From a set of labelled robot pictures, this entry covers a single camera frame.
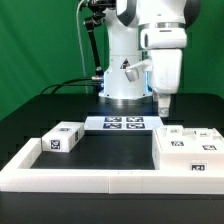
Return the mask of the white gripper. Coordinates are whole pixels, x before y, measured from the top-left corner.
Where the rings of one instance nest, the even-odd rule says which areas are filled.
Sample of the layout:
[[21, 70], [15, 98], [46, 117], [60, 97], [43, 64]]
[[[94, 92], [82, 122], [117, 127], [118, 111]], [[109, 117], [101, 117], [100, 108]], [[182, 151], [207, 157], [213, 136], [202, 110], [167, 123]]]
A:
[[170, 96], [179, 88], [182, 51], [180, 49], [156, 49], [149, 52], [152, 70], [149, 76], [149, 86], [158, 94], [158, 114], [169, 116]]

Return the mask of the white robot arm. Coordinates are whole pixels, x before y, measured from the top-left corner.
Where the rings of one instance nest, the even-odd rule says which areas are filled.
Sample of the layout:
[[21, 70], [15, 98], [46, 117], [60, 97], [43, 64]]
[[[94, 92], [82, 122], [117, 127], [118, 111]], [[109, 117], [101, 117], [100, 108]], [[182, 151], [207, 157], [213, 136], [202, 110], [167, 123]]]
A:
[[152, 100], [167, 117], [178, 91], [186, 30], [201, 0], [79, 0], [96, 67], [98, 96], [115, 104]]

